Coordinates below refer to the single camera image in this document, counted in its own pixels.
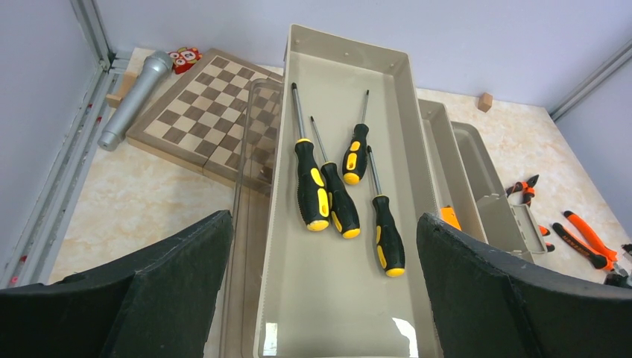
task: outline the black and yellow handle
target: black and yellow handle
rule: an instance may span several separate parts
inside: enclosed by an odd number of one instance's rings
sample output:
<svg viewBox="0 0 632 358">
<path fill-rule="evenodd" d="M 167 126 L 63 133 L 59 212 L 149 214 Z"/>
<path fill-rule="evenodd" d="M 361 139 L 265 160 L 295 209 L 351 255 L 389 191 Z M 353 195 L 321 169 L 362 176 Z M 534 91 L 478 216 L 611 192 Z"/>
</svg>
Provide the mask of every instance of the black and yellow handle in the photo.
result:
<svg viewBox="0 0 632 358">
<path fill-rule="evenodd" d="M 357 124 L 353 128 L 353 137 L 342 160 L 342 178 L 349 185 L 360 183 L 367 171 L 367 134 L 369 127 Z"/>
<path fill-rule="evenodd" d="M 314 144 L 299 139 L 294 146 L 298 156 L 298 207 L 307 230 L 321 231 L 329 226 L 329 202 L 325 183 L 314 160 Z"/>
<path fill-rule="evenodd" d="M 338 176 L 335 163 L 325 163 L 320 170 L 327 183 L 329 205 L 332 208 L 332 221 L 345 239 L 352 239 L 360 234 L 360 218 L 358 211 L 344 184 Z"/>
<path fill-rule="evenodd" d="M 401 276 L 404 274 L 406 264 L 404 244 L 402 237 L 397 232 L 391 209 L 388 207 L 388 196 L 377 195 L 373 198 L 372 203 L 376 210 L 376 241 L 379 263 L 387 276 Z"/>
</svg>

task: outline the screwdriver shaft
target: screwdriver shaft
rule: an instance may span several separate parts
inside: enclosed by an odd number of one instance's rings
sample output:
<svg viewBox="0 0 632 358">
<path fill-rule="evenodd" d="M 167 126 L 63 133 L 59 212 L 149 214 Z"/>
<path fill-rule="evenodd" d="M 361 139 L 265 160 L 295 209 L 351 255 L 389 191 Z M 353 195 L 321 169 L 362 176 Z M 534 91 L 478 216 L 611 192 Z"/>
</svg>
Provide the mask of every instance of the screwdriver shaft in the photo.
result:
<svg viewBox="0 0 632 358">
<path fill-rule="evenodd" d="M 369 158 L 371 159 L 371 171 L 373 172 L 373 182 L 375 183 L 377 195 L 382 194 L 382 187 L 379 185 L 379 178 L 377 176 L 377 169 L 375 167 L 375 159 L 373 158 L 373 152 L 371 151 L 371 146 L 367 147 L 367 152 L 369 153 Z"/>
<path fill-rule="evenodd" d="M 294 107 L 297 110 L 298 133 L 301 138 L 306 138 L 305 128 L 303 127 L 303 110 L 300 107 L 300 99 L 298 98 L 298 88 L 296 82 L 292 82 L 292 98 L 294 99 Z"/>
<path fill-rule="evenodd" d="M 364 123 L 364 118 L 367 117 L 368 105 L 369 105 L 369 90 L 367 89 L 367 95 L 364 97 L 364 109 L 362 110 L 362 123 Z"/>
<path fill-rule="evenodd" d="M 325 147 L 323 146 L 323 142 L 320 141 L 320 134 L 318 133 L 318 128 L 316 127 L 316 122 L 314 121 L 314 117 L 309 117 L 312 120 L 312 126 L 314 127 L 314 133 L 316 133 L 316 140 L 318 141 L 318 145 L 320 145 L 320 151 L 323 152 L 323 159 L 325 163 L 329 162 L 327 160 L 327 154 L 325 154 Z"/>
</svg>

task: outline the wooden chessboard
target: wooden chessboard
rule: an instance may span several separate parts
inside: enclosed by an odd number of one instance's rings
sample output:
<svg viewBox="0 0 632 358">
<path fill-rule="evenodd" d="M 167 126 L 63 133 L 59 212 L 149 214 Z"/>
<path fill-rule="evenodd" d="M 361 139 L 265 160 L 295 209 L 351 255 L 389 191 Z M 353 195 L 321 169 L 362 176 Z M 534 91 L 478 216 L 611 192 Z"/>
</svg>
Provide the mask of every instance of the wooden chessboard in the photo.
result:
<svg viewBox="0 0 632 358">
<path fill-rule="evenodd" d="M 127 140 L 207 177 L 234 181 L 247 131 L 247 175 L 270 183 L 281 98 L 278 91 L 257 90 L 251 120 L 246 121 L 248 93 L 259 78 L 283 81 L 267 69 L 211 49 L 138 118 Z"/>
</svg>

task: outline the beige plastic tray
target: beige plastic tray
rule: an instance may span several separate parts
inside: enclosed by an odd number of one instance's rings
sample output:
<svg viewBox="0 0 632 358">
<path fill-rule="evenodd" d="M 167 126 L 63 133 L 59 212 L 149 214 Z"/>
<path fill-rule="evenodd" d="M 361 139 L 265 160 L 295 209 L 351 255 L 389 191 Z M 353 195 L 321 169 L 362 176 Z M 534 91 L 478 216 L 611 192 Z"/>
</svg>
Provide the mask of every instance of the beige plastic tray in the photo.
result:
<svg viewBox="0 0 632 358">
<path fill-rule="evenodd" d="M 420 99 L 419 108 L 427 136 L 426 146 L 430 153 L 438 206 L 454 208 L 461 230 L 487 243 L 446 106 Z"/>
<path fill-rule="evenodd" d="M 529 207 L 509 203 L 476 128 L 457 122 L 452 126 L 487 241 L 532 263 L 533 254 L 544 254 L 546 247 Z"/>
<path fill-rule="evenodd" d="M 404 243 L 402 277 L 386 277 L 376 259 L 370 203 L 376 193 L 369 172 L 347 187 L 361 220 L 358 237 L 342 239 L 332 227 L 318 233 L 305 228 L 296 196 L 292 82 L 305 119 L 316 118 L 336 162 L 360 119 L 364 91 L 370 90 L 368 141 Z M 437 214 L 437 205 L 408 56 L 292 25 L 284 93 L 253 355 L 437 357 L 415 238 L 417 218 Z M 305 127 L 315 139 L 311 125 Z"/>
</svg>

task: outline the pliers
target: pliers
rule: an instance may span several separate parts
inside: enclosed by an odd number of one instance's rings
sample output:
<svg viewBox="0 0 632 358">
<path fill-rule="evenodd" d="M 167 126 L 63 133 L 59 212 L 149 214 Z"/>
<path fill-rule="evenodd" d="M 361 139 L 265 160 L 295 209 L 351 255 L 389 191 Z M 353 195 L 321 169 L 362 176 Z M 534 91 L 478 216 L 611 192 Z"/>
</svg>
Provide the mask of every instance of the pliers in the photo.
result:
<svg viewBox="0 0 632 358">
<path fill-rule="evenodd" d="M 537 183 L 537 179 L 540 175 L 534 175 L 529 178 L 527 181 L 518 181 L 511 188 L 505 190 L 507 196 L 514 194 L 515 192 L 519 192 L 522 190 L 522 203 L 527 204 L 528 207 L 531 206 L 531 199 L 535 196 L 534 186 Z"/>
<path fill-rule="evenodd" d="M 564 216 L 577 228 L 581 235 L 586 238 L 589 245 L 583 240 L 578 239 L 571 234 L 562 224 L 556 222 L 552 225 L 553 230 L 572 248 L 574 248 L 582 256 L 585 256 L 595 269 L 603 269 L 605 271 L 614 271 L 622 276 L 628 276 L 628 273 L 616 263 L 616 251 L 610 250 L 599 239 L 597 233 L 577 214 L 567 210 Z"/>
</svg>

